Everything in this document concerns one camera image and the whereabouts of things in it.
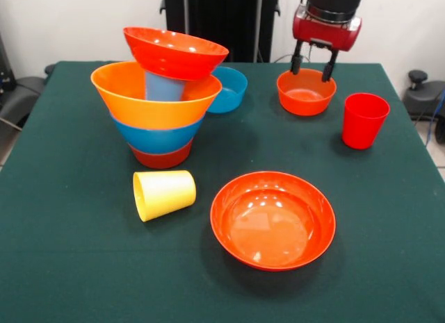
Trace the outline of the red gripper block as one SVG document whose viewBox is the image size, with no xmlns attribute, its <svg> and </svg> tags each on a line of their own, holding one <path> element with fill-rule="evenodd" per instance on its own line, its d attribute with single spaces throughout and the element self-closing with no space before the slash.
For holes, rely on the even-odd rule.
<svg viewBox="0 0 445 323">
<path fill-rule="evenodd" d="M 350 51 L 362 27 L 362 19 L 354 16 L 349 22 L 331 24 L 316 19 L 307 12 L 305 5 L 299 5 L 293 18 L 293 36 L 297 40 L 291 59 L 291 72 L 297 75 L 302 64 L 303 42 L 327 47 L 330 60 L 323 69 L 322 82 L 331 79 L 339 51 Z"/>
</svg>

